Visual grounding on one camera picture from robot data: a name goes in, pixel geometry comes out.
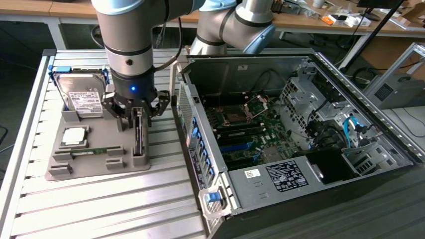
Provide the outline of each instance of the wooden desk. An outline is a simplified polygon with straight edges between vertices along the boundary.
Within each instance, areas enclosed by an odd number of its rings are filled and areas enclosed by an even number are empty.
[[[0,0],[0,14],[49,16],[53,0]]]
[[[335,5],[347,7],[351,3],[347,0],[328,0]],[[352,4],[353,11],[359,11],[359,8]],[[320,14],[325,14],[327,9],[317,9],[311,6]],[[183,27],[197,27],[200,13],[195,11],[192,14],[181,17]],[[65,40],[61,34],[61,24],[97,24],[96,11],[91,4],[91,0],[76,0],[72,3],[53,2],[52,0],[0,0],[0,20],[9,21],[31,21],[43,22],[48,25],[52,38],[57,49],[67,49]],[[308,18],[304,15],[275,14],[273,23],[276,30],[281,32],[304,32],[304,33],[321,33],[321,34],[353,34],[355,28],[348,26],[329,26],[320,19]],[[370,32],[378,25],[377,22],[372,22],[369,27],[360,27],[356,35],[360,35],[347,61],[352,55],[357,52],[359,48],[364,44]],[[177,27],[176,20],[168,23],[167,27]],[[412,32],[402,30],[393,23],[388,23],[380,34],[380,36],[392,37],[420,37],[425,38],[425,32]]]
[[[335,5],[348,7],[351,1],[347,0],[328,0]],[[317,9],[312,6],[313,0],[307,0],[311,5],[311,8],[317,11],[321,15],[325,14],[327,9]],[[353,11],[357,12],[362,8],[357,8],[356,4],[352,3]],[[51,16],[59,17],[84,17],[84,18],[96,18],[96,10],[91,4],[91,0],[76,0],[73,3],[63,3],[53,2],[51,10]],[[293,27],[293,28],[307,28],[307,29],[317,29],[317,30],[331,30],[331,31],[345,31],[353,32],[353,28],[349,26],[329,26],[324,21],[315,18],[308,18],[304,15],[289,15],[289,14],[273,14],[273,23],[277,28]],[[181,17],[183,23],[191,22],[197,23],[200,18],[199,11],[195,11],[189,15],[184,15]],[[372,22],[369,27],[360,27],[359,32],[370,32],[378,25],[378,22]],[[398,26],[396,26],[392,22],[386,23],[384,26],[381,33],[404,33],[404,34],[416,34],[417,32],[404,31]]]

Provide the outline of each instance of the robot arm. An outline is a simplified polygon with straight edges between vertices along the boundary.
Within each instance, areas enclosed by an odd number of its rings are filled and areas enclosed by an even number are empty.
[[[200,8],[192,55],[225,54],[228,43],[244,53],[257,54],[273,33],[272,0],[207,0]]]
[[[161,115],[169,92],[153,83],[152,28],[199,9],[205,0],[92,0],[111,65],[115,92],[104,105],[115,117],[129,119],[133,109]],[[152,102],[160,98],[156,106]]]

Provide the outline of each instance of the aluminum table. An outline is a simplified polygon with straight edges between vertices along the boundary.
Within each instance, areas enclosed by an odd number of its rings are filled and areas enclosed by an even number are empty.
[[[156,49],[155,65],[175,53]],[[108,60],[104,50],[43,56],[0,191],[0,238],[205,238],[171,107],[149,128],[148,171],[45,181],[63,107],[48,65],[89,69]],[[159,90],[169,78],[169,70],[156,74]]]

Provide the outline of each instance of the floor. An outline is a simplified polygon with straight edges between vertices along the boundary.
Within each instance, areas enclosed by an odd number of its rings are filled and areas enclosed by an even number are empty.
[[[92,26],[65,24],[63,27],[69,49],[97,49],[89,36]],[[155,29],[155,40],[159,31]],[[191,44],[195,36],[195,29],[184,29],[184,45]],[[268,47],[312,47],[332,62],[340,61],[347,54],[336,45],[336,35],[328,35],[327,46],[312,45],[312,37],[317,36],[308,34],[289,33],[284,41],[277,37],[279,33]],[[168,28],[160,47],[176,48],[177,45],[179,30]],[[15,142],[40,54],[45,48],[55,48],[55,44],[43,23],[0,21],[0,125],[8,128],[0,150]],[[369,65],[359,59],[353,69],[362,66]],[[0,169],[7,168],[11,152],[12,149],[0,153]],[[425,174],[421,169],[384,184],[366,197],[292,220],[249,238],[422,238],[424,215]]]

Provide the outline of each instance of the warning label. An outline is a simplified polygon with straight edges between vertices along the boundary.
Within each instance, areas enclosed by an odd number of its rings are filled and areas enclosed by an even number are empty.
[[[295,161],[265,167],[279,192],[304,187],[307,179]]]
[[[69,92],[75,110],[79,114],[101,113],[101,104],[97,91]]]

